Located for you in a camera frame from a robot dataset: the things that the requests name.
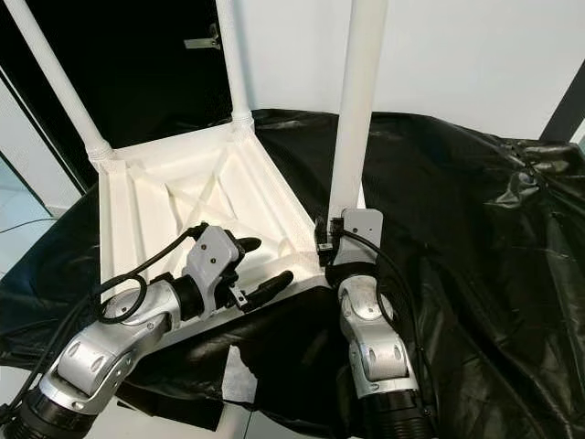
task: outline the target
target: wrinkled black plastic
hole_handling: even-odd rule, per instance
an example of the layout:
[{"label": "wrinkled black plastic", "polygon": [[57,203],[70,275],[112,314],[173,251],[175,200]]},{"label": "wrinkled black plastic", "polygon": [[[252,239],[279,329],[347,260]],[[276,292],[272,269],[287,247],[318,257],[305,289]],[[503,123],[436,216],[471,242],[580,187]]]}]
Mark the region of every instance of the wrinkled black plastic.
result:
[{"label": "wrinkled black plastic", "polygon": [[[254,117],[309,214],[326,214],[336,117]],[[440,437],[585,437],[585,160],[578,148],[375,114],[364,190],[369,207],[384,213],[382,247],[416,295],[441,403]],[[55,319],[97,279],[91,197],[0,283],[3,364],[30,367]],[[126,386],[218,399],[233,344],[259,379],[254,408],[304,432],[359,434],[337,313],[331,291],[305,292],[153,354]]]}]

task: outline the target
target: white wall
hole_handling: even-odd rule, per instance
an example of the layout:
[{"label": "white wall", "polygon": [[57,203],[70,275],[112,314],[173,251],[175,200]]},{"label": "white wall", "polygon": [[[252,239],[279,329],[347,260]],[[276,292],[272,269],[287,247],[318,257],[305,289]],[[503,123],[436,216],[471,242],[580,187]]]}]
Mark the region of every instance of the white wall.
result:
[{"label": "white wall", "polygon": [[[235,1],[252,108],[338,112],[351,1]],[[539,137],[584,16],[583,0],[389,0],[375,109]]]},{"label": "white wall", "polygon": [[0,80],[0,151],[52,213],[80,198],[63,168]]}]

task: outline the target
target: black tarp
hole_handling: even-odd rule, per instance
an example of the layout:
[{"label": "black tarp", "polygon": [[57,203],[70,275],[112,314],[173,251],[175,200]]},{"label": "black tarp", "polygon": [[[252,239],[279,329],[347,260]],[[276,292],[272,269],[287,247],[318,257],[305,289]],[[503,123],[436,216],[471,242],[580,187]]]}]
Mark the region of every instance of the black tarp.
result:
[{"label": "black tarp", "polygon": [[[336,116],[254,118],[306,210],[324,215]],[[585,437],[584,177],[575,145],[374,114],[366,203],[383,212],[382,248],[415,294],[441,437]],[[2,364],[30,367],[97,282],[96,209],[93,192],[0,283]],[[307,291],[147,357],[125,389],[216,400],[233,344],[259,379],[254,409],[303,432],[359,433],[337,313],[333,292]]]}]

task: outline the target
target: black plastic sheet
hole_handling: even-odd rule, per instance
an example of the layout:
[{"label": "black plastic sheet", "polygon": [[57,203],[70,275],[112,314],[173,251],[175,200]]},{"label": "black plastic sheet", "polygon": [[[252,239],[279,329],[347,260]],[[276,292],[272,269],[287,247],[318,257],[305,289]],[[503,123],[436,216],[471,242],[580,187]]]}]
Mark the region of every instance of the black plastic sheet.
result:
[{"label": "black plastic sheet", "polygon": [[[309,214],[325,215],[336,116],[254,118]],[[585,437],[584,177],[575,145],[373,116],[366,203],[384,213],[382,247],[416,296],[441,437]],[[97,282],[95,194],[83,202],[0,283],[3,364],[30,367],[67,306]],[[157,352],[125,386],[217,400],[229,345],[259,379],[251,408],[305,433],[360,433],[335,293],[325,288]]]}]

